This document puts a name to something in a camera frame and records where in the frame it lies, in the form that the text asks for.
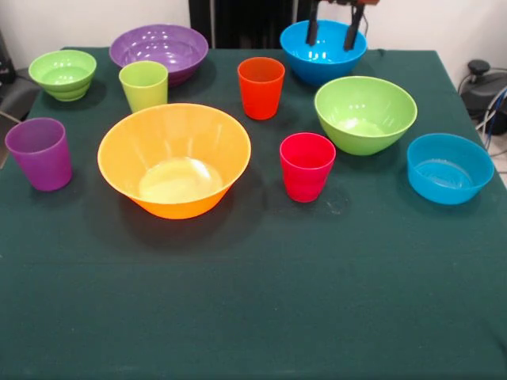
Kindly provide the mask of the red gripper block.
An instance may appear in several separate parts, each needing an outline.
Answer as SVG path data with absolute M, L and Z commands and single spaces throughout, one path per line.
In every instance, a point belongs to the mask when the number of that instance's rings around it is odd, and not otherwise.
M 363 6 L 376 6 L 376 0 L 325 0 L 329 4 L 336 3 L 341 6 L 351 6 L 351 23 L 347 29 L 344 42 L 344 51 L 354 49 L 356 36 L 359 30 L 360 22 L 363 17 Z M 318 35 L 318 3 L 312 2 L 310 5 L 310 14 L 308 17 L 307 45 L 315 45 Z

